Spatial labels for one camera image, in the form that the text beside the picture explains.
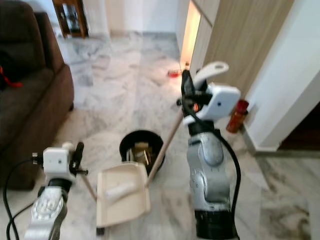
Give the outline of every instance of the black bucket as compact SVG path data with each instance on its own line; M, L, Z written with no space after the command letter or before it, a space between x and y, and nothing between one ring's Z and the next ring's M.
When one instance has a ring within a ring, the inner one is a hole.
M164 142L162 141L161 137L157 135L156 133L148 130L137 130L129 133L127 136L125 136L121 143L120 143L120 154L122 158L122 162L127 161L127 151L135 146L135 143L148 143L150 147L152 147L152 152L158 156L160 149ZM165 161L165 155L163 156L162 162L157 169L157 171L161 168L162 164ZM151 169L155 163L156 159L151 160L151 164L146 166L146 172L149 175L151 172Z

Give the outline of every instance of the red bottle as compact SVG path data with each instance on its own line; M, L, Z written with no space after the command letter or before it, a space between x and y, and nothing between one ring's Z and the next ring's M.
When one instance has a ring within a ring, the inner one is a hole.
M247 108L249 103L246 100L239 100L233 114L231 115L230 121L226 126L226 130L230 133L235 134L242 124L244 123L245 117L248 114Z

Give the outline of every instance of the marble floor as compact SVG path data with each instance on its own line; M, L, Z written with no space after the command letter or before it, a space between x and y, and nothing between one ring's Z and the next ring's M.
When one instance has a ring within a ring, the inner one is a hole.
M180 78L167 71L179 69L179 51L171 34L128 33L91 39L59 39L70 65L75 109L56 135L54 145L84 142L82 165L97 184L99 171L119 164L121 139L136 129L149 129L166 138L179 108ZM320 160L316 158L255 158L240 134L225 131L228 119L216 126L234 148L242 171L236 207L236 227L242 240L320 240ZM165 163L151 187L152 211L107 229L105 240L193 240L195 225L190 206L188 130L180 126L166 153ZM234 186L230 159L227 174ZM9 191L15 213L32 202L44 176L30 192ZM96 237L96 205L80 178L68 198L62 240ZM0 207L0 240L8 218ZM26 211L16 220L22 238L30 219Z

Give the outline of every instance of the sofa cushion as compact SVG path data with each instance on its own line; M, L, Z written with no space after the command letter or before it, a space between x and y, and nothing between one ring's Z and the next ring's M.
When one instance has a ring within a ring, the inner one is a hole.
M7 87L0 92L0 151L19 133L53 76L51 69L43 68L21 78L23 87Z
M0 0L0 50L15 61L17 71L32 72L46 66L39 26L27 3Z

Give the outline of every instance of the brown sofa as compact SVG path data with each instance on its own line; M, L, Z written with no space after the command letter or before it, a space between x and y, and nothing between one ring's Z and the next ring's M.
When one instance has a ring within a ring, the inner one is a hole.
M23 87L0 92L0 186L9 170L32 152L50 146L73 106L74 87L44 12L21 1L0 0L0 51L23 71ZM32 189L39 167L24 164L9 182L11 189Z

